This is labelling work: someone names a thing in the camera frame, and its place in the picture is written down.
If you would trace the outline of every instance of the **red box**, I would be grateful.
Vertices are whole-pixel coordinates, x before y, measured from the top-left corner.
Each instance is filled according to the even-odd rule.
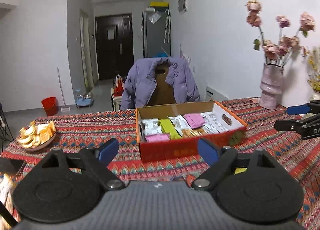
[[[148,143],[143,135],[143,119],[168,119],[168,116],[175,117],[179,114],[203,113],[213,111],[217,119],[221,118],[222,123],[230,131],[219,134],[208,134],[199,137],[188,137],[166,142]],[[207,138],[216,145],[223,147],[233,146],[244,140],[244,133],[247,124],[234,113],[218,102],[192,102],[182,104],[165,104],[136,108],[136,129],[137,141],[139,143],[140,157],[142,162],[175,159],[179,157],[198,154],[197,144],[200,138]]]

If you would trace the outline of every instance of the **dark brown door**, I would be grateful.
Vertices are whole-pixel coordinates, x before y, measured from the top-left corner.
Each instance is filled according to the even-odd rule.
[[[132,15],[96,17],[96,45],[100,80],[127,76],[134,63]]]

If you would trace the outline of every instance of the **gray tile floor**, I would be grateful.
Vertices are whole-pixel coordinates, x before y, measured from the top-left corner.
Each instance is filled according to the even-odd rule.
[[[110,91],[112,88],[112,80],[99,81],[96,86],[92,89],[94,103],[92,107],[81,107],[76,108],[75,105],[70,106],[70,112],[59,111],[57,115],[68,115],[68,114],[83,114],[93,112],[105,112],[112,110],[111,95]],[[23,126],[27,126],[31,121],[38,117],[45,117],[45,111],[42,108],[29,109],[14,112],[6,112],[5,117],[7,123],[12,132],[13,137],[19,135],[19,131]],[[4,148],[8,146],[9,142],[4,144]]]

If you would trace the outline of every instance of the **bucket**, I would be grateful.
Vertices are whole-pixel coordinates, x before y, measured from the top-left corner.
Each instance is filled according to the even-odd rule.
[[[58,101],[55,97],[43,99],[41,104],[47,116],[53,116],[58,112]]]

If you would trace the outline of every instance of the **pink paper on table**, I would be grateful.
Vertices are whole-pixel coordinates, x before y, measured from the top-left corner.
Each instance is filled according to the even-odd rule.
[[[191,129],[199,128],[205,123],[203,117],[199,113],[188,113],[184,115],[183,118],[187,120]]]
[[[170,134],[155,134],[155,135],[149,135],[146,136],[147,142],[164,142],[164,141],[169,141]]]

